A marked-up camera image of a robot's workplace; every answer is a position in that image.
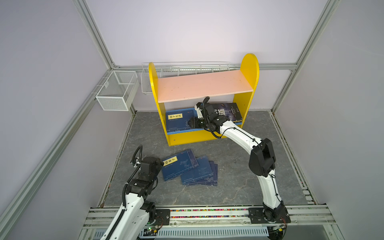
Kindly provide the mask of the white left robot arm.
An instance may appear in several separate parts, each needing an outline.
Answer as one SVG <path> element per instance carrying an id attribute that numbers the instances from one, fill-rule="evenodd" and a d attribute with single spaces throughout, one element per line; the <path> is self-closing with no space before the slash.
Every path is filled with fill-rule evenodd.
<path id="1" fill-rule="evenodd" d="M 155 221 L 155 204 L 146 199 L 156 188 L 164 163 L 156 157 L 143 158 L 142 153 L 139 145 L 131 160 L 134 173 L 123 186 L 122 204 L 102 240 L 135 240 L 147 223 Z"/>

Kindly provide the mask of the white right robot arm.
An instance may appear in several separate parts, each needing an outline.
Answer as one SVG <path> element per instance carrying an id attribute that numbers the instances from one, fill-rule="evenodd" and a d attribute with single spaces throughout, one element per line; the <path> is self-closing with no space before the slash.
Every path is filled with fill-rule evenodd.
<path id="1" fill-rule="evenodd" d="M 275 163 L 276 156 L 272 142 L 260 139 L 238 127 L 229 118 L 219 115 L 212 104 L 205 98 L 202 103 L 195 105 L 196 117 L 192 117 L 188 124 L 192 129 L 203 129 L 215 138 L 227 137 L 242 147 L 250 156 L 249 168 L 257 176 L 263 193 L 263 214 L 269 223 L 282 220 L 290 222 L 289 213 L 279 195 Z"/>

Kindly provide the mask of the dark wolf cover book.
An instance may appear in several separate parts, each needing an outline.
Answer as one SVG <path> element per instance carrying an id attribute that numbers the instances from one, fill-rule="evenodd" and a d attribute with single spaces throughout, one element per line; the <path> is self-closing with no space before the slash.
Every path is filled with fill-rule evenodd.
<path id="1" fill-rule="evenodd" d="M 243 121 L 243 117 L 236 103 L 213 103 L 211 105 L 216 114 L 227 117 L 235 124 Z"/>

